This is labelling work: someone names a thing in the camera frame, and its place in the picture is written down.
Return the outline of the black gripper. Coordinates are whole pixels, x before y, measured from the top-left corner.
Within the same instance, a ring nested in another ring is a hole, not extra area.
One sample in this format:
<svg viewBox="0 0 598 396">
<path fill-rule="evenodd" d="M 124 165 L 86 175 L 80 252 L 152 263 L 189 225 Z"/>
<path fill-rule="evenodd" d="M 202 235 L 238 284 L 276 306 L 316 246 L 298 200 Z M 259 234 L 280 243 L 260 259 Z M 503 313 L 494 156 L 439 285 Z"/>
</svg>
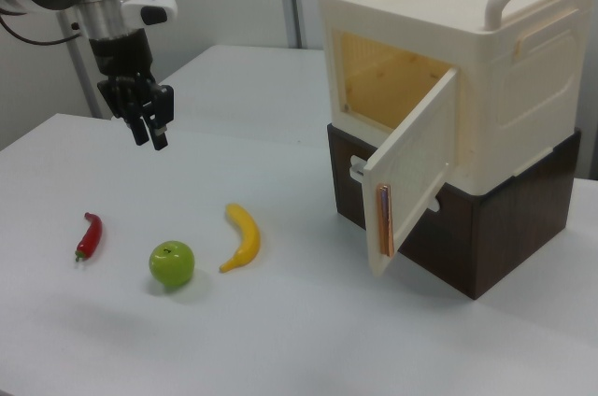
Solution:
<svg viewBox="0 0 598 396">
<path fill-rule="evenodd" d="M 174 120 L 174 89 L 157 83 L 146 31 L 90 42 L 99 71 L 97 88 L 114 117 L 129 126 L 135 143 L 149 141 L 155 150 L 167 145 L 167 124 Z"/>
</svg>

